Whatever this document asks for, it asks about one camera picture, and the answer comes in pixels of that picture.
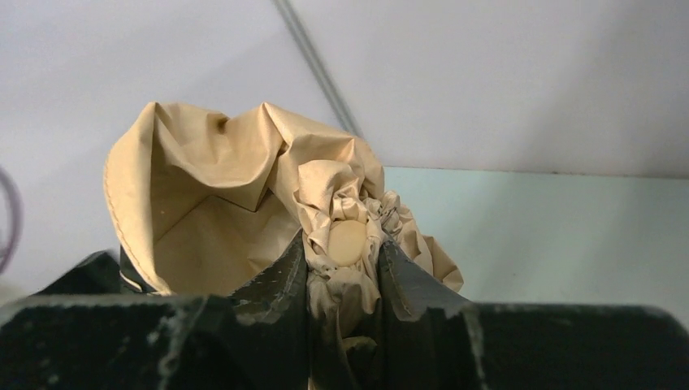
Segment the beige umbrella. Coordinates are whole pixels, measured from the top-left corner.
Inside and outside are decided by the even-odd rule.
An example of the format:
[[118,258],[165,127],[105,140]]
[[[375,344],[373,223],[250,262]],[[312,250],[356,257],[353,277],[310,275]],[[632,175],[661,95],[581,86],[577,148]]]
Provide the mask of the beige umbrella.
[[366,378],[352,358],[379,348],[366,328],[387,239],[450,290],[464,283],[364,140],[269,103],[230,118],[151,102],[110,151],[104,193],[130,293],[228,296],[301,239],[306,310],[350,386]]

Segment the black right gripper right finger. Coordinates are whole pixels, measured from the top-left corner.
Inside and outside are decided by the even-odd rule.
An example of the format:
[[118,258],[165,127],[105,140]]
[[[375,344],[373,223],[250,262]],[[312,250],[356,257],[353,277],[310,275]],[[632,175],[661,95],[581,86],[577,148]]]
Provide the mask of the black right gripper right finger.
[[476,303],[379,252],[387,389],[685,389],[688,334],[649,306]]

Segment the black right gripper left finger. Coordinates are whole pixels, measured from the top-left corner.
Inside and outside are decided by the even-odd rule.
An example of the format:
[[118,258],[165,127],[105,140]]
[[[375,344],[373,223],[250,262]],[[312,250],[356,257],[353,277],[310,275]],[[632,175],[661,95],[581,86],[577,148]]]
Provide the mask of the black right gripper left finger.
[[300,236],[228,297],[36,295],[1,308],[4,389],[304,389]]

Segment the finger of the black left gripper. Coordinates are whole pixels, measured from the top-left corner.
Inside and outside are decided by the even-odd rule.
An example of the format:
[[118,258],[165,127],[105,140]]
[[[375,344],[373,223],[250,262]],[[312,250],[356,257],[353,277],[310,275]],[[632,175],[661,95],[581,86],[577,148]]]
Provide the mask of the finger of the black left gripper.
[[36,295],[156,295],[157,290],[144,281],[133,266],[124,248],[119,259],[107,250],[91,253],[79,264]]

